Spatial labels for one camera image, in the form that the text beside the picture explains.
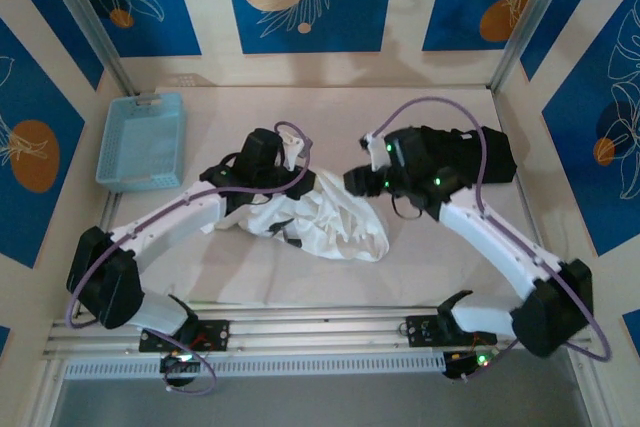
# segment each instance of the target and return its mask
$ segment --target metal pole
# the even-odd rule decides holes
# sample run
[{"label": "metal pole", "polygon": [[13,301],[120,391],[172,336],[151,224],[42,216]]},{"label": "metal pole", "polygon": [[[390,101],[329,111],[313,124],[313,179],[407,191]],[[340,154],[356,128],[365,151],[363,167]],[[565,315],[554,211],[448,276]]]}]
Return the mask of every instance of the metal pole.
[{"label": "metal pole", "polygon": [[89,0],[62,0],[71,16],[80,27],[89,45],[98,56],[104,68],[111,74],[120,90],[128,96],[136,95],[138,92],[133,86],[131,78],[127,75],[124,67],[120,63],[120,57],[109,34],[105,30],[98,15],[93,10]]},{"label": "metal pole", "polygon": [[507,41],[500,63],[491,77],[489,88],[494,94],[500,90],[516,62],[519,61],[547,8],[549,8],[551,1],[552,0],[529,0],[529,2],[527,2],[520,16],[520,20]]}]

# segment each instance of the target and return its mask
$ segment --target white table surface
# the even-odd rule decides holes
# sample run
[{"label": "white table surface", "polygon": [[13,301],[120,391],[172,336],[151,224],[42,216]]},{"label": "white table surface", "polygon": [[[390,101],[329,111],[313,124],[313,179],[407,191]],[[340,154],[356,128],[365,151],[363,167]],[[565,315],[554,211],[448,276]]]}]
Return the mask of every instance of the white table surface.
[{"label": "white table surface", "polygon": [[[279,120],[294,122],[314,141],[312,167],[339,175],[368,163],[358,139],[418,96],[456,100],[481,124],[499,128],[491,94],[480,88],[171,89],[176,90],[187,109],[183,188],[224,155],[239,151],[254,128],[272,128]],[[405,111],[390,130],[408,125],[472,128],[462,114],[439,104],[420,104]],[[124,194],[114,226],[136,220],[181,190]],[[532,236],[515,184],[486,186],[483,192],[497,212]],[[377,263],[321,259],[233,228],[186,239],[145,271],[143,286],[190,301],[257,305],[437,305],[461,289],[513,292],[478,252],[427,215],[405,221],[393,213],[389,196],[371,202],[386,217],[391,243],[387,256]]]}]

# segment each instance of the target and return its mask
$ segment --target perforated metal strip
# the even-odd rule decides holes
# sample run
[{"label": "perforated metal strip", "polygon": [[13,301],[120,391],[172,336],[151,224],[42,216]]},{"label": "perforated metal strip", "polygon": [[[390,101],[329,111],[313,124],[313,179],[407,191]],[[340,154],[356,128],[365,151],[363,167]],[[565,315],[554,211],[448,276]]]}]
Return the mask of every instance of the perforated metal strip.
[{"label": "perforated metal strip", "polygon": [[[339,375],[444,372],[442,353],[262,356],[212,359],[218,377]],[[159,359],[88,359],[71,361],[65,379],[155,379]],[[200,372],[194,366],[191,374]]]}]

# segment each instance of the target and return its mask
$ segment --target blue plastic basket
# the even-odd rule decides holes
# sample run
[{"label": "blue plastic basket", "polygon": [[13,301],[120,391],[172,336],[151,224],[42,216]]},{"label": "blue plastic basket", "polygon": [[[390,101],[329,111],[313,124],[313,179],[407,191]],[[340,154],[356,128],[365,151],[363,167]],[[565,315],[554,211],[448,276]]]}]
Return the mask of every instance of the blue plastic basket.
[{"label": "blue plastic basket", "polygon": [[96,181],[112,192],[179,187],[185,124],[178,93],[115,99],[109,106]]}]

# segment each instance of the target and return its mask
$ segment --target crumpled white fabric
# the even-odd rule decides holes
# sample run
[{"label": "crumpled white fabric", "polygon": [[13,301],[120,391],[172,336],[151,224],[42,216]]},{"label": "crumpled white fabric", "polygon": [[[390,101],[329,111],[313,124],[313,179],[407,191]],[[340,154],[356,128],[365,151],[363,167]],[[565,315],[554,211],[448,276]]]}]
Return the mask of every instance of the crumpled white fabric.
[{"label": "crumpled white fabric", "polygon": [[[301,139],[282,132],[284,165],[293,169],[304,144]],[[344,188],[342,176],[311,168],[316,173],[314,189],[295,201],[275,195],[264,205],[246,205],[218,222],[216,229],[239,225],[242,229],[271,237],[274,223],[290,221],[284,229],[290,239],[300,239],[302,250],[328,259],[380,260],[389,251],[387,225],[383,217],[364,199],[354,197]],[[266,202],[256,196],[254,203]],[[275,238],[284,241],[279,232]]]}]

